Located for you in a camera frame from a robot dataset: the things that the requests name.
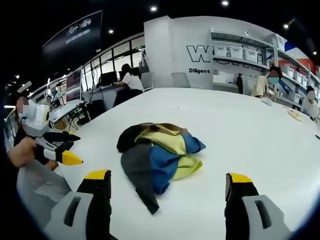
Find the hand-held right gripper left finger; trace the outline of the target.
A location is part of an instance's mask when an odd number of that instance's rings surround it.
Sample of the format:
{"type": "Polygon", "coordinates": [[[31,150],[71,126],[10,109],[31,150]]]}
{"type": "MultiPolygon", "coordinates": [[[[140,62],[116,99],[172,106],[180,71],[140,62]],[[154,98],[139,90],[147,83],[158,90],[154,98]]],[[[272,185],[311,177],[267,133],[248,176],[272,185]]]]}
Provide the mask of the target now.
{"type": "Polygon", "coordinates": [[[111,171],[96,170],[51,210],[44,232],[50,240],[110,240],[111,214],[111,171]]]}

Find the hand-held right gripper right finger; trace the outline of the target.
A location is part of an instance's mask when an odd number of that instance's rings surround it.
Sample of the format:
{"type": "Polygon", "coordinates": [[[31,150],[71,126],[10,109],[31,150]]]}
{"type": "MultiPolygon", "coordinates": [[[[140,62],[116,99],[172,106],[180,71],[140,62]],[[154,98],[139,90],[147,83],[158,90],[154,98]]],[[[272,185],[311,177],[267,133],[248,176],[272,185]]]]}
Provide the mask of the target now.
{"type": "Polygon", "coordinates": [[[242,174],[226,174],[224,217],[227,240],[286,240],[292,235],[282,210],[242,174]]]}

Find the person's left hand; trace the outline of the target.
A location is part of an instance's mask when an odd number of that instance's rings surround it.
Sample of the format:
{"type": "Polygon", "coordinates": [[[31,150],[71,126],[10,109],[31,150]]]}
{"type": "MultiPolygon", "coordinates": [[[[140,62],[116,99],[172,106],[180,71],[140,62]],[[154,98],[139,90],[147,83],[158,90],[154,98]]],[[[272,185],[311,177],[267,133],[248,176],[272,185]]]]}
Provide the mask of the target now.
{"type": "Polygon", "coordinates": [[[58,162],[57,161],[53,161],[53,160],[49,160],[45,166],[50,169],[51,171],[54,171],[58,166],[58,162]]]}

